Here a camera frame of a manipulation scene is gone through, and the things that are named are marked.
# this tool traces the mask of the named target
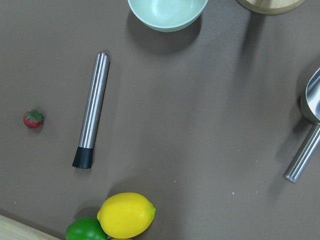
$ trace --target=yellow lemon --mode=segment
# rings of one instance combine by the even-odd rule
[[[155,214],[154,205],[144,196],[135,192],[123,192],[105,200],[97,219],[110,237],[129,239],[146,230]]]

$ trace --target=red strawberry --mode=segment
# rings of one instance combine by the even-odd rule
[[[44,121],[44,116],[37,110],[27,111],[23,116],[23,123],[30,129],[39,127]]]

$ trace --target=stainless steel muddler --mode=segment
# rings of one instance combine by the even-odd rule
[[[88,102],[85,108],[80,141],[72,166],[90,169],[93,163],[94,147],[100,112],[104,99],[110,58],[104,52],[98,53],[95,60]]]

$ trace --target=light green bowl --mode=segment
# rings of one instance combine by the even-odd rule
[[[128,0],[145,25],[160,32],[175,32],[192,24],[208,0]]]

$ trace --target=scoop handle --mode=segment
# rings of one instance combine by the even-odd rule
[[[320,124],[314,123],[283,177],[296,184],[320,140]]]

